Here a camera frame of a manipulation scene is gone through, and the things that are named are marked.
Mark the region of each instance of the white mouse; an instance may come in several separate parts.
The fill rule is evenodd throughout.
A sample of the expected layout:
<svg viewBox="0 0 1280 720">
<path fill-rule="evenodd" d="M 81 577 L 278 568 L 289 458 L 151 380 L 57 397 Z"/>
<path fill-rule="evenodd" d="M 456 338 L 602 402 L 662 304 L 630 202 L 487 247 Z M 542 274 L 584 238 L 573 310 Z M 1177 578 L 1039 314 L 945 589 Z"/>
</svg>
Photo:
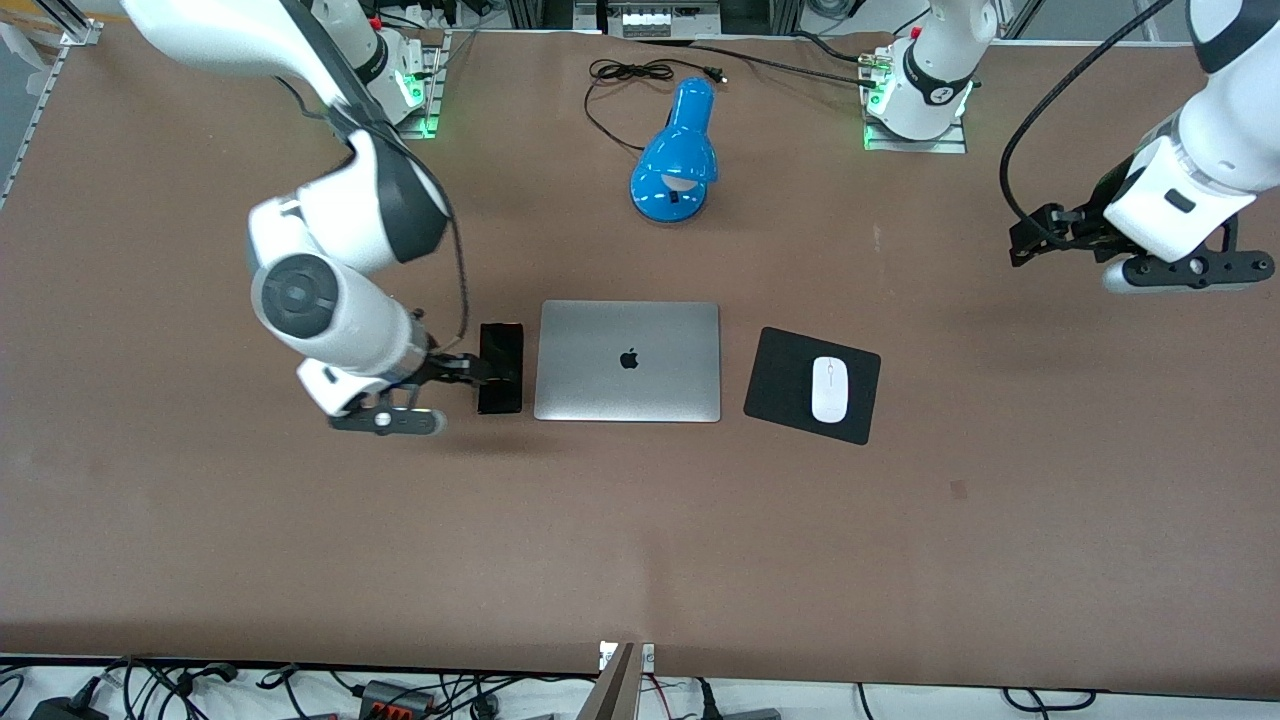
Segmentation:
<svg viewBox="0 0 1280 720">
<path fill-rule="evenodd" d="M 849 411 L 849 368 L 840 357 L 813 360 L 813 419 L 835 424 Z"/>
</svg>

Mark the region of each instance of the black smartphone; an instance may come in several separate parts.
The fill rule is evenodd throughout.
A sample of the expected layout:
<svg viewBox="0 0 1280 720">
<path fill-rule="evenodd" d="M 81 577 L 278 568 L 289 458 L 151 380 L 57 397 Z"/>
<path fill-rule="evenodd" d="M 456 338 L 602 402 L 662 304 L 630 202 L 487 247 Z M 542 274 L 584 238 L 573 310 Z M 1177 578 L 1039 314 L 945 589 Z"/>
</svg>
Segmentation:
<svg viewBox="0 0 1280 720">
<path fill-rule="evenodd" d="M 481 415 L 509 415 L 524 409 L 525 325 L 485 323 L 480 325 L 480 359 L 506 370 L 512 380 L 480 386 L 476 411 Z"/>
</svg>

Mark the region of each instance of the mouse pad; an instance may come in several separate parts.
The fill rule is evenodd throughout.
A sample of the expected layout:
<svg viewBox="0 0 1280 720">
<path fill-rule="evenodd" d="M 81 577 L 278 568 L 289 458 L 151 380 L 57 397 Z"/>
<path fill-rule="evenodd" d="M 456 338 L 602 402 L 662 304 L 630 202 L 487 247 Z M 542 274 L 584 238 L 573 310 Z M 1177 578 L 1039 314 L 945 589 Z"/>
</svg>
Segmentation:
<svg viewBox="0 0 1280 720">
<path fill-rule="evenodd" d="M 849 410 L 838 423 L 819 423 L 813 416 L 815 357 L 840 357 L 849 369 Z M 760 345 L 755 348 L 755 365 L 742 411 L 769 423 L 867 445 L 872 433 L 879 365 L 881 357 L 874 352 L 764 328 L 760 331 Z"/>
</svg>

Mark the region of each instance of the silver laptop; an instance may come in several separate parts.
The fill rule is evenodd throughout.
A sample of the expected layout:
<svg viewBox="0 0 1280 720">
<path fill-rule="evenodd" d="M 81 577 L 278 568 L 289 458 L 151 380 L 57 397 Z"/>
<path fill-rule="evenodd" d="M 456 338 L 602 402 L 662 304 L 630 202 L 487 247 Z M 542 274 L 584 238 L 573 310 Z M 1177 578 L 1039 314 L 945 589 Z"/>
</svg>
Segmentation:
<svg viewBox="0 0 1280 720">
<path fill-rule="evenodd" d="M 719 420 L 719 307 L 548 300 L 538 340 L 534 418 Z"/>
</svg>

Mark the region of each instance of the blue desk lamp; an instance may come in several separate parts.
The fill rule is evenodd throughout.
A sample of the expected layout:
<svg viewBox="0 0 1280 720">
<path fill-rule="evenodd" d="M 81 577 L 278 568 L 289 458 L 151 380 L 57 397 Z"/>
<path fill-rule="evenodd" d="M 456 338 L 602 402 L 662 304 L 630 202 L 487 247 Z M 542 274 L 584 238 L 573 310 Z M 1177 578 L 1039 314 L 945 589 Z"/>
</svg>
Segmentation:
<svg viewBox="0 0 1280 720">
<path fill-rule="evenodd" d="M 714 101 L 712 83 L 700 77 L 676 86 L 667 127 L 649 141 L 631 173 L 631 202 L 644 217 L 678 223 L 701 209 L 707 184 L 719 177 L 707 137 Z"/>
</svg>

